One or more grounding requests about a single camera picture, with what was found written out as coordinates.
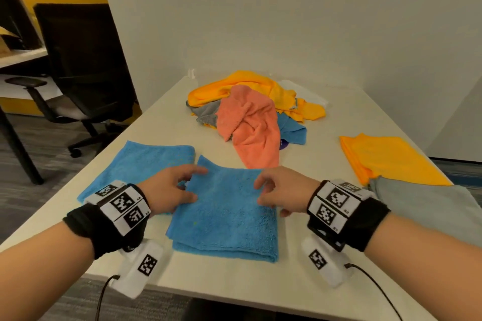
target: gray towel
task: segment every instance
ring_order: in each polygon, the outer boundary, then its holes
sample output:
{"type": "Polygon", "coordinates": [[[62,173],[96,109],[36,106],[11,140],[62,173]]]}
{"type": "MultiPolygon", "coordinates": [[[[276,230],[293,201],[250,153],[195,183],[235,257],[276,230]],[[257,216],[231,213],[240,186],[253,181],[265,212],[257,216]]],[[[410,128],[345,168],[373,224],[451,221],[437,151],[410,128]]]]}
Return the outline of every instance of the gray towel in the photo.
{"type": "Polygon", "coordinates": [[[186,100],[186,105],[197,116],[196,121],[199,123],[208,123],[213,127],[217,127],[217,110],[221,104],[221,99],[214,102],[204,104],[200,107],[191,107],[186,100]]]}
{"type": "Polygon", "coordinates": [[[482,247],[482,208],[466,188],[378,177],[370,189],[395,214],[482,247]]]}

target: black cable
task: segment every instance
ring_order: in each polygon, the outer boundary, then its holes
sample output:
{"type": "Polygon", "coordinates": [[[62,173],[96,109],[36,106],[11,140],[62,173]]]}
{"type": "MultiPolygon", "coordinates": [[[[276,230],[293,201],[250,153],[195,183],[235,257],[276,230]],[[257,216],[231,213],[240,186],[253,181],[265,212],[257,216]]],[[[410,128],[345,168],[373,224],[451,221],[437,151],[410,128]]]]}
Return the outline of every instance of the black cable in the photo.
{"type": "Polygon", "coordinates": [[[368,274],[365,270],[363,270],[362,268],[360,268],[358,265],[355,265],[355,264],[352,264],[352,263],[348,263],[348,264],[345,264],[345,268],[348,269],[348,268],[356,268],[358,269],[359,271],[361,271],[364,275],[366,275],[367,277],[370,278],[370,280],[375,283],[375,285],[378,287],[378,289],[380,290],[380,292],[385,296],[385,298],[387,299],[387,301],[389,301],[389,304],[390,306],[392,306],[393,310],[395,311],[395,313],[397,314],[398,318],[400,319],[400,321],[403,321],[401,316],[400,316],[400,313],[398,313],[397,309],[395,308],[395,306],[393,305],[393,303],[390,301],[390,299],[388,298],[388,296],[385,294],[385,292],[383,292],[383,289],[382,287],[380,287],[378,285],[378,283],[375,281],[375,279],[372,278],[372,276],[370,274],[368,274]]]}
{"type": "Polygon", "coordinates": [[[109,285],[109,282],[112,279],[119,279],[120,275],[113,275],[109,279],[107,279],[107,282],[105,282],[104,287],[102,288],[102,291],[100,292],[100,297],[99,297],[99,303],[97,303],[97,312],[95,313],[95,321],[99,321],[99,315],[100,315],[100,306],[102,305],[102,298],[104,298],[104,292],[107,286],[109,285]]]}

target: chair backrest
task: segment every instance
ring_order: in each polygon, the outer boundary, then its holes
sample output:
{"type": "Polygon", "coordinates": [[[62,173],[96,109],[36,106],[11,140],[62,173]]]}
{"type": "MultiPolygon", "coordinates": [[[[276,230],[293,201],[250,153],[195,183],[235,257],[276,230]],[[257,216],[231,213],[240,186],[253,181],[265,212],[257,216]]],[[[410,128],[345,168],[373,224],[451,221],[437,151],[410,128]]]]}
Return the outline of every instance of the chair backrest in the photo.
{"type": "Polygon", "coordinates": [[[136,99],[108,4],[37,4],[52,78],[90,118],[124,120],[136,99]]]}

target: chair caster wheel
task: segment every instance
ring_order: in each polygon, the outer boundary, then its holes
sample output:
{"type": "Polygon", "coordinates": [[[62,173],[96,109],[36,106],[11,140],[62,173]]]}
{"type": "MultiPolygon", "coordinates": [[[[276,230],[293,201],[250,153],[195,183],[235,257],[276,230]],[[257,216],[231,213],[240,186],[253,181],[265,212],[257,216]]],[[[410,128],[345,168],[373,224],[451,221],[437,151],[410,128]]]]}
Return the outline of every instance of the chair caster wheel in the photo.
{"type": "Polygon", "coordinates": [[[82,156],[82,151],[80,151],[78,148],[75,148],[70,151],[70,157],[72,158],[78,158],[82,156]]]}

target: yellow towel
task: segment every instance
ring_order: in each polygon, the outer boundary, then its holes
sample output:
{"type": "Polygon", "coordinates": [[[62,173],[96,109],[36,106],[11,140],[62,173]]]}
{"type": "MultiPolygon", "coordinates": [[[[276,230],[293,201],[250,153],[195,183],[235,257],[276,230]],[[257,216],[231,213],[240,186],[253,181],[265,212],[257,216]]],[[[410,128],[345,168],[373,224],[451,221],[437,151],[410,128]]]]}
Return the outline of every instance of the yellow towel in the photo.
{"type": "Polygon", "coordinates": [[[284,112],[295,121],[303,119],[316,120],[326,115],[325,109],[318,104],[308,103],[304,99],[295,98],[294,90],[284,90],[277,82],[256,74],[252,71],[237,71],[226,79],[199,87],[188,95],[188,103],[192,107],[200,107],[209,102],[226,98],[231,92],[231,87],[242,84],[256,90],[273,100],[276,111],[284,112]]]}
{"type": "Polygon", "coordinates": [[[383,176],[417,184],[452,185],[424,156],[400,137],[340,137],[341,148],[363,185],[383,176]]]}

